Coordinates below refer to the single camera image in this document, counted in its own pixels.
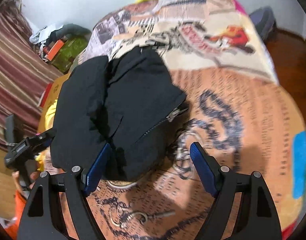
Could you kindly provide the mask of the person's left hand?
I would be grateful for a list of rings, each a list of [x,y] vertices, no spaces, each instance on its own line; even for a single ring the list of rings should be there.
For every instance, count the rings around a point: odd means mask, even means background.
[[[30,179],[33,181],[33,183],[31,183],[31,184],[29,185],[29,188],[30,188],[30,189],[33,188],[33,186],[34,186],[34,184],[35,184],[35,181],[36,181],[36,179],[39,177],[39,175],[40,175],[40,171],[35,171],[35,172],[33,172],[33,173],[30,175]],[[20,177],[19,172],[18,172],[18,171],[12,172],[11,176],[12,176],[13,182],[14,182],[14,184],[15,184],[16,190],[17,190],[20,194],[24,195],[24,191],[23,191],[22,186],[20,185],[20,182],[19,182],[19,177]]]

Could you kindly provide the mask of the orange sleeve forearm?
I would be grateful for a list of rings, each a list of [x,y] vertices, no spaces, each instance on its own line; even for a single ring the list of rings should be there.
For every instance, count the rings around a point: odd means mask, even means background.
[[[20,194],[18,190],[15,191],[15,216],[10,222],[10,225],[6,227],[6,232],[8,235],[15,240],[17,237],[17,232],[22,216],[22,212],[24,210],[26,204],[26,199]]]

